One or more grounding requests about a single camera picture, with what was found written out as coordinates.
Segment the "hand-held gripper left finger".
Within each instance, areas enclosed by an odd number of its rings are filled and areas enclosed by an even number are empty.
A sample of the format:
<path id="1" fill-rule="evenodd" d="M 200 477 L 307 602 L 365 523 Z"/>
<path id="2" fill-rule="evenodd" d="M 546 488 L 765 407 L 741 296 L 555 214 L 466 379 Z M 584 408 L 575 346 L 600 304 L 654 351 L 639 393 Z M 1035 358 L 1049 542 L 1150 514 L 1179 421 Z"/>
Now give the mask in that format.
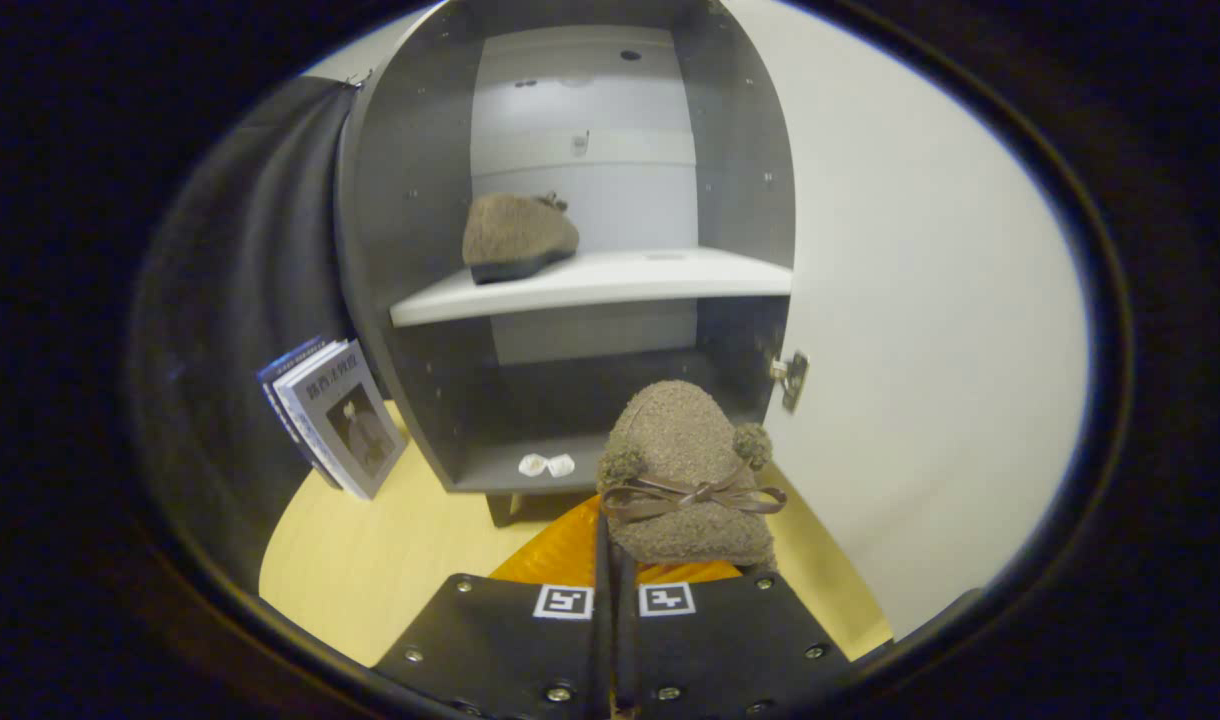
<path id="1" fill-rule="evenodd" d="M 608 718 L 604 542 L 588 498 L 490 574 L 451 574 L 375 672 L 472 719 Z"/>

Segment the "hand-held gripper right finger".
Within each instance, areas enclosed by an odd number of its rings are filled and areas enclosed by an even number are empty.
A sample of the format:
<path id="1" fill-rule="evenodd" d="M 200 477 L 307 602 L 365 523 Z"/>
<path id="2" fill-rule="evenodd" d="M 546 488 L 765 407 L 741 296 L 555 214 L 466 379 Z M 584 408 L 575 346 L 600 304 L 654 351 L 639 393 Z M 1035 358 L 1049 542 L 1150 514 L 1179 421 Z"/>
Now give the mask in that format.
<path id="1" fill-rule="evenodd" d="M 623 719 L 810 714 L 852 661 L 778 571 L 715 582 L 638 582 L 610 552 L 610 708 Z"/>

